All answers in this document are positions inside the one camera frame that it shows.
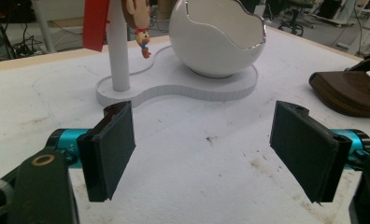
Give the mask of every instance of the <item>white bowl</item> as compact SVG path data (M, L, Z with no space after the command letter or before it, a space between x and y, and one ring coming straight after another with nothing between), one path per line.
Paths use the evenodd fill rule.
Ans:
M206 77L228 77L251 66L266 40L263 19L237 0L178 0L169 31L179 59Z

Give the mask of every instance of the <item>wavy white base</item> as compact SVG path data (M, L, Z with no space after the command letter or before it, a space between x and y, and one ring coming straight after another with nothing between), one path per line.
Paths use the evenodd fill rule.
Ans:
M250 95L258 81L258 72L253 66L226 78L202 77L177 58L169 43L152 45L149 51L155 53L148 60L142 57L129 58L130 90L114 91L112 77L105 77L97 83L97 101L100 105L131 100L133 107L136 107L162 95L182 95L205 101L233 101Z

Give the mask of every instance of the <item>figurine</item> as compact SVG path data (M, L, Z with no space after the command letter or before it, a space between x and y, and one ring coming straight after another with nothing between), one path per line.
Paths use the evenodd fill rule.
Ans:
M123 15L127 25L135 29L136 42L141 47L144 58L150 56L148 26L150 20L149 0L122 0Z

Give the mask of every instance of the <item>table surface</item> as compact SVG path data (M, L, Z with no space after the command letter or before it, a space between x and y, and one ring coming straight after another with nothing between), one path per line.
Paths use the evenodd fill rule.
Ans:
M225 103L168 95L134 108L136 149L112 201L89 203L83 173L70 170L81 223L349 223L360 173L344 171L333 203L311 203L269 137L277 100L308 108L327 128L370 135L370 119L332 111L308 85L314 72L359 60L268 28L252 95ZM103 117L95 85L109 75L107 48L0 63L0 177L54 130L94 127Z

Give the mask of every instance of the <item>office chair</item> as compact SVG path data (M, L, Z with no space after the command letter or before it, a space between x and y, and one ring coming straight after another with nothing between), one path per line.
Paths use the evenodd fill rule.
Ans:
M292 19L287 22L284 21L278 27L279 30L284 30L283 28L290 28L291 34L293 35L304 35L304 27L296 22L299 13L304 10L305 8L313 8L313 2L311 0L288 0L288 4L292 8Z

